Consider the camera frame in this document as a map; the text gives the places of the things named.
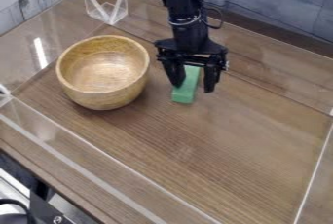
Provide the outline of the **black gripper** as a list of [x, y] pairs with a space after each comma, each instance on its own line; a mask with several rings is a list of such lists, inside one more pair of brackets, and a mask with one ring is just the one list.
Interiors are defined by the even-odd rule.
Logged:
[[228, 48], [213, 40], [199, 47], [181, 49], [174, 39], [158, 40], [158, 61], [163, 64], [171, 84], [181, 87], [186, 78], [185, 65], [205, 67], [205, 92], [211, 93], [220, 81], [220, 73], [228, 69]]

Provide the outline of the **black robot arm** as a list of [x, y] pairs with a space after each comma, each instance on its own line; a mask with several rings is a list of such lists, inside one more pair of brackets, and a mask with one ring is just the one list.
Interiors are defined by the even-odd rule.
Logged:
[[173, 37], [158, 40], [158, 61], [169, 80], [178, 88], [186, 79], [185, 66], [205, 69], [205, 92], [211, 93], [220, 74], [228, 68], [228, 49], [210, 38], [205, 0], [163, 0]]

